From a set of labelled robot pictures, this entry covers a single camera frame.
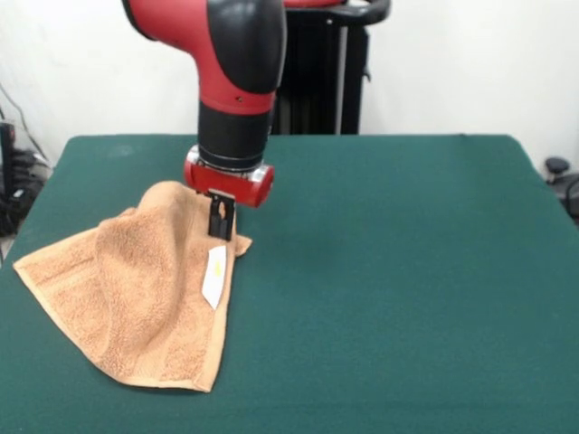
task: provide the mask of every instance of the orange towel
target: orange towel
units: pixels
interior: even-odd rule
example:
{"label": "orange towel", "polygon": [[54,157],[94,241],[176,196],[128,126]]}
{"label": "orange towel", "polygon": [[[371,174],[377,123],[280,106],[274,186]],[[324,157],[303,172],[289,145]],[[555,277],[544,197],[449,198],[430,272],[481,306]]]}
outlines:
{"label": "orange towel", "polygon": [[[233,263],[251,241],[207,235],[209,199],[164,182],[137,209],[14,264],[52,321],[105,374],[133,386],[209,392],[217,376]],[[226,246],[223,293],[202,294],[209,251]]]}

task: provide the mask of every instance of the green tablecloth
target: green tablecloth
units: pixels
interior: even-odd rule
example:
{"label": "green tablecloth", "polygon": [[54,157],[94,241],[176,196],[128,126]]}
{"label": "green tablecloth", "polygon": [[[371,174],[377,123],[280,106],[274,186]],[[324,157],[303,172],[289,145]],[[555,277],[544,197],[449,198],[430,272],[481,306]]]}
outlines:
{"label": "green tablecloth", "polygon": [[[194,140],[73,139],[8,261],[181,180]],[[113,382],[5,267],[0,432],[579,432],[579,236],[516,141],[273,137],[268,159],[214,391]]]}

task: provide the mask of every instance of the black cable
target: black cable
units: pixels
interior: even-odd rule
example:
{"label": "black cable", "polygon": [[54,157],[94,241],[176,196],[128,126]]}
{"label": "black cable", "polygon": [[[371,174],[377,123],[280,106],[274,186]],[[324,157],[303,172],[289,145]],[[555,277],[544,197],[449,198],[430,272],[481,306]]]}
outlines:
{"label": "black cable", "polygon": [[40,158],[42,158],[42,156],[35,154],[33,151],[14,149],[12,161],[13,165],[19,167],[32,169],[34,166],[39,165],[52,170],[52,167],[50,167],[48,164],[46,164],[46,162],[43,161],[43,159],[41,160]]}
{"label": "black cable", "polygon": [[[30,152],[16,152],[17,164],[10,171],[14,193],[7,196],[4,186],[0,184],[0,238],[17,233],[46,182],[43,177],[34,174],[33,160],[23,158],[29,157]],[[0,177],[3,176],[2,169],[0,166]]]}
{"label": "black cable", "polygon": [[34,139],[33,135],[30,132],[30,129],[28,129],[28,125],[26,124],[26,118],[24,117],[24,112],[22,110],[22,108],[16,103],[16,101],[14,101],[12,99],[12,97],[10,96],[10,94],[6,91],[5,87],[2,85],[2,83],[0,82],[0,91],[4,94],[4,96],[6,97],[6,99],[8,99],[8,102],[10,104],[12,104],[14,106],[14,108],[16,109],[16,111],[18,111],[18,114],[20,115],[20,119],[22,120],[22,126],[24,128],[24,131],[26,132],[26,135],[28,136],[28,138],[30,138],[30,141],[33,143],[34,148],[36,148],[36,150],[38,151],[38,153],[43,156],[43,158],[45,160],[48,161],[48,158],[46,157],[46,154],[44,153],[44,151],[42,150],[42,148],[40,147],[40,145],[38,145],[38,142]]}

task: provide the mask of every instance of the white label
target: white label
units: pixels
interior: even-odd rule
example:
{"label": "white label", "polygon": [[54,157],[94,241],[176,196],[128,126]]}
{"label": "white label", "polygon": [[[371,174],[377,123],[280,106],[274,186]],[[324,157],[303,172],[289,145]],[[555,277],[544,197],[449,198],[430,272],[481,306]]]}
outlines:
{"label": "white label", "polygon": [[201,292],[205,300],[215,310],[223,293],[225,270],[227,266],[227,247],[220,246],[209,250],[209,260]]}

